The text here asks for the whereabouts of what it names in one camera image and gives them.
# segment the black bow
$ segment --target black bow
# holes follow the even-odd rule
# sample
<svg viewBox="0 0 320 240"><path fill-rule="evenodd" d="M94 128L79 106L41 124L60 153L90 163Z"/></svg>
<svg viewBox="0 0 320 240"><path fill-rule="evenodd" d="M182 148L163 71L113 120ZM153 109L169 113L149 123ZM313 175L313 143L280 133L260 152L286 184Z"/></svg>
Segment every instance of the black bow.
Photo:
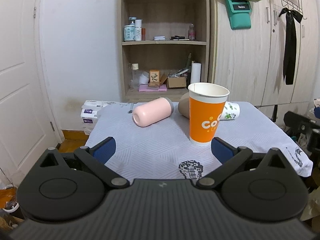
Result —
<svg viewBox="0 0 320 240"><path fill-rule="evenodd" d="M279 14L279 17L284 13L287 13L285 16L287 26L285 32L285 49L283 58L283 80L285 78L286 85L292 85L297 55L297 34L294 19L300 23L303 16L295 10L283 8Z"/></svg>

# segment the wire rack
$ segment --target wire rack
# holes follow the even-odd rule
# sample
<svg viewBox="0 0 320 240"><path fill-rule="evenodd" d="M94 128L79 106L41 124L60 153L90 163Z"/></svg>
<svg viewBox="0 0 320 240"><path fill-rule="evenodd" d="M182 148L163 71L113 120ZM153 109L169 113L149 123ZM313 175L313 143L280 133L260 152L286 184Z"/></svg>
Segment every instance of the wire rack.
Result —
<svg viewBox="0 0 320 240"><path fill-rule="evenodd" d="M296 5L294 2L291 2L290 0L281 0L281 4L283 7L287 7L289 10L298 11L303 15L302 7L300 7L299 5Z"/></svg>

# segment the white cup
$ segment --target white cup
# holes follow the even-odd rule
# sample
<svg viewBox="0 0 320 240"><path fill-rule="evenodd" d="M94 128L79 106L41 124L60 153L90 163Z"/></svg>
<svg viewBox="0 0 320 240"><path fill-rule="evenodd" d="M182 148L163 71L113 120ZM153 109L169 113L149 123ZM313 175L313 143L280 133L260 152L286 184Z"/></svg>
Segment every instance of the white cup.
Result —
<svg viewBox="0 0 320 240"><path fill-rule="evenodd" d="M139 84L140 85L147 85L148 83L149 83L149 73L144 71L140 75Z"/></svg>

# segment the paper cup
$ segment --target paper cup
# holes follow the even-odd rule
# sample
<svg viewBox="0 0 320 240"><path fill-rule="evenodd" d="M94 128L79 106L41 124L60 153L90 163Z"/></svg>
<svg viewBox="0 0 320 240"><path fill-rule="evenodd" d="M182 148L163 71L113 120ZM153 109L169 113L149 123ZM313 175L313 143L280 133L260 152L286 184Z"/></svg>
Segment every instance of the paper cup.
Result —
<svg viewBox="0 0 320 240"><path fill-rule="evenodd" d="M147 85L149 83L149 73L144 71L139 77L139 84L140 85Z"/></svg>
<svg viewBox="0 0 320 240"><path fill-rule="evenodd" d="M234 120L240 114L240 106L237 103L226 102L220 120Z"/></svg>
<svg viewBox="0 0 320 240"><path fill-rule="evenodd" d="M193 83L190 96L190 141L199 146L210 145L229 95L229 90L212 83Z"/></svg>

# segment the wardrobe handle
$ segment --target wardrobe handle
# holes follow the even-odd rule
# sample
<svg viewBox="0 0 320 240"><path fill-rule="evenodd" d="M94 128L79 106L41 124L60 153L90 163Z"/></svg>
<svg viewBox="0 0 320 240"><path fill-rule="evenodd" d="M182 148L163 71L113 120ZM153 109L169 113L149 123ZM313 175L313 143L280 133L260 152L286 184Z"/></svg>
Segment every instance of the wardrobe handle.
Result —
<svg viewBox="0 0 320 240"><path fill-rule="evenodd" d="M278 12L276 10L273 11L273 16L275 18L275 26L276 26L278 23Z"/></svg>
<svg viewBox="0 0 320 240"><path fill-rule="evenodd" d="M304 28L304 25L302 25L302 38L304 38L305 35L306 35L306 30Z"/></svg>
<svg viewBox="0 0 320 240"><path fill-rule="evenodd" d="M267 7L267 23L270 22L270 8Z"/></svg>

